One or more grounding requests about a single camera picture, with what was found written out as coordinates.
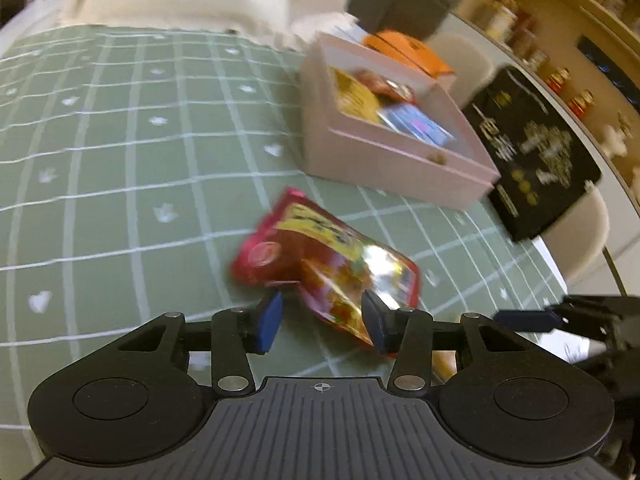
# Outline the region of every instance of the tablecloth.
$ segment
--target tablecloth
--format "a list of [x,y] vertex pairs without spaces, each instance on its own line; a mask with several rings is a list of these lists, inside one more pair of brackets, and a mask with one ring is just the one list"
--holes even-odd
[[[485,200],[466,212],[300,171],[302,56],[236,36],[67,27],[0,60],[0,477],[40,459],[26,406],[59,368],[167,311],[255,303],[228,265],[285,186],[420,267],[420,308],[541,308],[562,296]],[[190,371],[208,380],[207,354]],[[265,375],[388,375],[390,362],[287,305]]]

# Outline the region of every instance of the orange object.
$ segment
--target orange object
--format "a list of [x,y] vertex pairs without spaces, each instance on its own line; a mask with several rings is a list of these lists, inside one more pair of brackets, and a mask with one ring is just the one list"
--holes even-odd
[[367,36],[362,44],[434,79],[454,75],[449,65],[433,50],[423,42],[401,32],[384,30]]

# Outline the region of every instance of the pink box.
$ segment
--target pink box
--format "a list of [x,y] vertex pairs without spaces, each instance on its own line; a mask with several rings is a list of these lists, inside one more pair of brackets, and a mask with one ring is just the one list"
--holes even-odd
[[[340,112],[330,67],[367,68],[414,88],[419,108],[459,141],[432,146]],[[321,35],[300,70],[305,171],[357,186],[464,210],[500,174],[462,112],[438,82],[364,46]]]

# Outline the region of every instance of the red snack package in box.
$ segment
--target red snack package in box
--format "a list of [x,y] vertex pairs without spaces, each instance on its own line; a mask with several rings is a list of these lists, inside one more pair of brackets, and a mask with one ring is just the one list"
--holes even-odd
[[411,260],[350,228],[293,188],[284,191],[242,244],[232,273],[249,285],[297,283],[317,316],[368,344],[360,310],[363,291],[373,290],[392,309],[415,308],[420,286]]

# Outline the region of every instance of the metal screw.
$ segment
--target metal screw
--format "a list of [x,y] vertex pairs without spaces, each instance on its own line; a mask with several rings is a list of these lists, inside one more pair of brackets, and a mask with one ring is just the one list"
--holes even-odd
[[239,375],[228,375],[218,381],[218,387],[228,392],[240,392],[249,385],[247,378]]
[[401,375],[400,377],[396,377],[394,384],[396,385],[396,388],[400,388],[401,390],[408,392],[414,392],[424,388],[426,382],[424,382],[422,377],[418,377],[416,375]]

